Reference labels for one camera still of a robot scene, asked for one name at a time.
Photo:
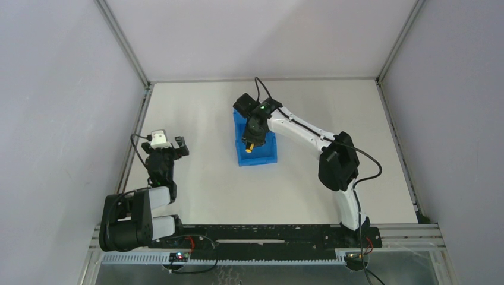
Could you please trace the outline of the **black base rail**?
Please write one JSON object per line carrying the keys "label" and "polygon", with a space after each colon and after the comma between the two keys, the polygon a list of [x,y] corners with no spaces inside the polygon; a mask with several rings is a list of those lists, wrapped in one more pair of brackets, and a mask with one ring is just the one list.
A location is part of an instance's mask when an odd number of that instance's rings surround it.
{"label": "black base rail", "polygon": [[376,227],[356,232],[334,224],[185,225],[180,234],[152,243],[151,248],[189,249],[199,258],[315,259],[336,251],[367,253],[383,246]]}

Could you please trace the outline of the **circuit board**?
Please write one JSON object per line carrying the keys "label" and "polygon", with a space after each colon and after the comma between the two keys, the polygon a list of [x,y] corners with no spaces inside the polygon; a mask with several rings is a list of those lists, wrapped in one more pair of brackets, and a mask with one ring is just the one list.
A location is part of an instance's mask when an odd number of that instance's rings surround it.
{"label": "circuit board", "polygon": [[189,252],[171,252],[169,254],[169,263],[187,262],[190,258]]}
{"label": "circuit board", "polygon": [[362,271],[366,269],[368,262],[363,260],[360,254],[347,255],[344,258],[345,266],[351,271]]}

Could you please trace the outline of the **black yellow screwdriver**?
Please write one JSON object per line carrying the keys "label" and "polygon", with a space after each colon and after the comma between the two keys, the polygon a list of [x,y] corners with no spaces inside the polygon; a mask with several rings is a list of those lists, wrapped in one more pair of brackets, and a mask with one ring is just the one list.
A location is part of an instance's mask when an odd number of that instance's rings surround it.
{"label": "black yellow screwdriver", "polygon": [[253,143],[246,144],[245,151],[247,153],[251,153],[253,151],[253,149],[254,149],[254,144]]}

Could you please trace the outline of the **aluminium frame profile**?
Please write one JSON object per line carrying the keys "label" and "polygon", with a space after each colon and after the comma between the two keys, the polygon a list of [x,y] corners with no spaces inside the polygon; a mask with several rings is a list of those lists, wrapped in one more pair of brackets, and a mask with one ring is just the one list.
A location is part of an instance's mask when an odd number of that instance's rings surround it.
{"label": "aluminium frame profile", "polygon": [[[138,106],[138,112],[136,114],[135,120],[134,120],[134,125],[131,130],[132,133],[138,134],[142,130],[143,123],[146,117],[146,113],[149,107],[150,99],[152,96],[152,91],[153,91],[153,86],[148,80],[147,75],[141,66],[141,63],[135,54],[129,40],[127,39],[126,34],[124,33],[117,17],[115,16],[112,7],[110,6],[109,2],[106,0],[94,0],[95,5],[97,6],[98,10],[100,11],[102,17],[104,18],[105,22],[107,23],[112,35],[114,36],[117,44],[119,45],[120,49],[122,50],[126,60],[132,67],[134,73],[140,80],[142,86],[143,86],[143,92],[140,97],[140,103]],[[128,149],[126,152],[125,160],[123,162],[123,165],[121,167],[121,172],[119,176],[119,181],[118,181],[118,186],[115,190],[117,194],[120,194],[125,191],[128,178],[131,172],[131,168],[134,162],[134,158],[136,156],[135,149],[131,145],[131,141],[127,140],[128,143]]]}

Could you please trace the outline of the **left circuit board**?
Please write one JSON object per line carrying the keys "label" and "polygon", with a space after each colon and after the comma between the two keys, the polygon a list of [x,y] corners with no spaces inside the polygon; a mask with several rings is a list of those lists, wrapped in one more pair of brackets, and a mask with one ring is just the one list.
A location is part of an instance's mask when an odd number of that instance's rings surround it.
{"label": "left circuit board", "polygon": [[187,262],[190,258],[189,252],[171,252],[169,254],[169,263]]}

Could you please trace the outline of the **right circuit board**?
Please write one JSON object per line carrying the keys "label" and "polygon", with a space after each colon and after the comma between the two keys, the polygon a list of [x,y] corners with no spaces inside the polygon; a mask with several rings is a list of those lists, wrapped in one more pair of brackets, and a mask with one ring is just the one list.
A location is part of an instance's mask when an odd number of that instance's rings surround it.
{"label": "right circuit board", "polygon": [[347,255],[344,258],[345,266],[351,271],[362,271],[366,269],[368,262],[363,260],[360,254]]}

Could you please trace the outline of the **blue plastic bin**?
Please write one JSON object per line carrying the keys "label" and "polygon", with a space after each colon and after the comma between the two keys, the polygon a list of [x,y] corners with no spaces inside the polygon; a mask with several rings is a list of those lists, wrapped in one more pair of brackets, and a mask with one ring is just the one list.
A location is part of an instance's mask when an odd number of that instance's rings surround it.
{"label": "blue plastic bin", "polygon": [[273,132],[269,132],[266,135],[266,143],[264,145],[254,147],[252,152],[248,153],[245,150],[244,142],[241,140],[247,120],[236,110],[233,110],[233,119],[235,126],[235,148],[239,167],[271,164],[278,161],[276,135]]}

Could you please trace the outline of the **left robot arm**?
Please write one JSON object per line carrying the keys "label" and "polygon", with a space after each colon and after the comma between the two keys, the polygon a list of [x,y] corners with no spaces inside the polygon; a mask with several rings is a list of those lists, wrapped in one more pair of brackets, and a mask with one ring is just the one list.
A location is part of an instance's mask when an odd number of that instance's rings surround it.
{"label": "left robot arm", "polygon": [[177,198],[174,164],[190,152],[184,137],[175,137],[175,142],[176,147],[160,131],[146,137],[141,147],[147,154],[148,186],[106,197],[99,232],[101,250],[126,252],[180,234],[178,215],[153,215],[153,210],[173,204]]}

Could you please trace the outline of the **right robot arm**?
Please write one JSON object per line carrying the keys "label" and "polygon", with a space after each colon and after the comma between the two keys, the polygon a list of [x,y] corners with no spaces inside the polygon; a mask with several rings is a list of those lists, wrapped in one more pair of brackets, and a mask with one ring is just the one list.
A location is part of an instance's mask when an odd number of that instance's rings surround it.
{"label": "right robot arm", "polygon": [[369,226],[355,190],[360,161],[349,134],[324,131],[271,98],[258,102],[244,93],[233,108],[245,118],[241,144],[246,153],[264,146],[270,133],[283,135],[301,144],[318,159],[317,177],[333,192],[341,225],[354,232]]}

